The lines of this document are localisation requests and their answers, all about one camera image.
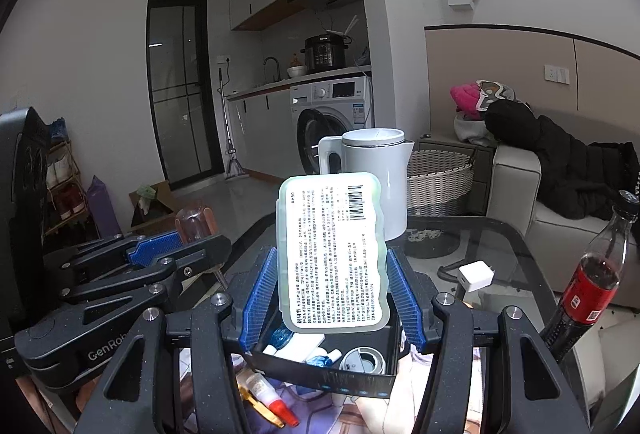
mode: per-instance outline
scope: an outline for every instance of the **red bottle label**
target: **red bottle label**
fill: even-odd
[[[569,286],[562,294],[562,306],[566,314],[576,322],[593,324],[598,320],[603,309],[609,305],[617,289],[618,286],[613,289],[596,286],[579,265]]]

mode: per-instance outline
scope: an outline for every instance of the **wall outlet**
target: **wall outlet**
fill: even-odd
[[[558,70],[553,65],[545,65],[545,80],[558,81]]]
[[[545,65],[545,80],[569,85],[569,69],[556,67],[555,65]]]

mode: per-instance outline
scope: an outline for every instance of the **shoe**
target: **shoe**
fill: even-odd
[[[47,227],[53,228],[60,222],[60,214],[51,201],[47,201]]]
[[[68,207],[71,208],[73,213],[84,210],[84,199],[77,185],[69,185],[69,187],[64,190],[63,195]]]
[[[56,177],[58,178],[58,182],[62,183],[62,181],[66,181],[71,177],[71,166],[69,165],[69,156],[66,154],[62,156],[55,163],[56,168]]]
[[[50,190],[58,184],[58,176],[56,176],[56,166],[51,163],[47,167],[47,188]]]
[[[66,132],[66,122],[64,118],[58,118],[49,126],[49,134],[51,136],[51,146],[69,141],[69,134]]]
[[[53,197],[53,204],[56,207],[56,210],[60,214],[60,220],[64,221],[71,217],[71,210],[69,209],[69,205],[66,201],[66,197],[64,192],[62,194],[57,194]]]

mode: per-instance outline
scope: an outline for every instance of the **shoe rack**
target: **shoe rack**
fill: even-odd
[[[78,168],[78,164],[76,163],[76,159],[71,150],[71,141],[63,141],[62,143],[52,146],[49,149],[49,152],[47,152],[47,165],[49,165],[49,163],[51,163],[52,160],[54,162],[61,160],[65,156],[65,154],[67,155],[69,160],[71,175],[69,178],[66,178],[63,181],[59,181],[55,186],[52,186],[51,188],[49,188],[49,186],[47,185],[47,192],[48,192],[47,198],[50,202],[53,203],[53,206],[54,208],[56,208],[56,211],[58,211],[55,198],[60,196],[65,191],[65,189],[68,189],[70,185],[75,185],[76,187],[78,187],[78,190],[82,197],[82,201],[84,202],[84,208],[77,212],[74,212],[71,209],[70,210],[71,215],[66,219],[60,220],[59,223],[45,230],[45,235],[51,235],[52,233],[56,233],[63,226],[66,226],[67,224],[70,224],[70,223],[74,223],[78,219],[86,219],[90,215],[89,201],[87,200],[86,192],[82,187],[82,180],[80,178],[80,169]]]

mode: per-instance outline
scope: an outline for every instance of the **pressure cooker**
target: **pressure cooker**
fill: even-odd
[[[307,38],[305,48],[300,49],[305,53],[307,74],[345,68],[344,50],[347,48],[340,35],[327,33]]]

